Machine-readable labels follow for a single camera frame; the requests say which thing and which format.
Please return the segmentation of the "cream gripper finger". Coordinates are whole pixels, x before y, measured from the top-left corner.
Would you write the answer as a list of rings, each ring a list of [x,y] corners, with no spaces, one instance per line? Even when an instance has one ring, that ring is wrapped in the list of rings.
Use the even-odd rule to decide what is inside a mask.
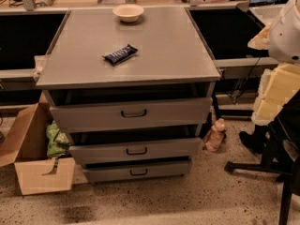
[[[268,23],[255,37],[253,37],[247,46],[254,50],[267,50],[269,47],[269,30],[271,23]]]

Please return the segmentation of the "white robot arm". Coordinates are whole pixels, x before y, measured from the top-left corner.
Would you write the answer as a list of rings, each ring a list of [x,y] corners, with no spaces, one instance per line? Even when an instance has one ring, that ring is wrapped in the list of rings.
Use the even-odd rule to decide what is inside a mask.
[[[288,0],[279,14],[247,44],[254,50],[267,50],[270,57],[300,65],[300,0]]]

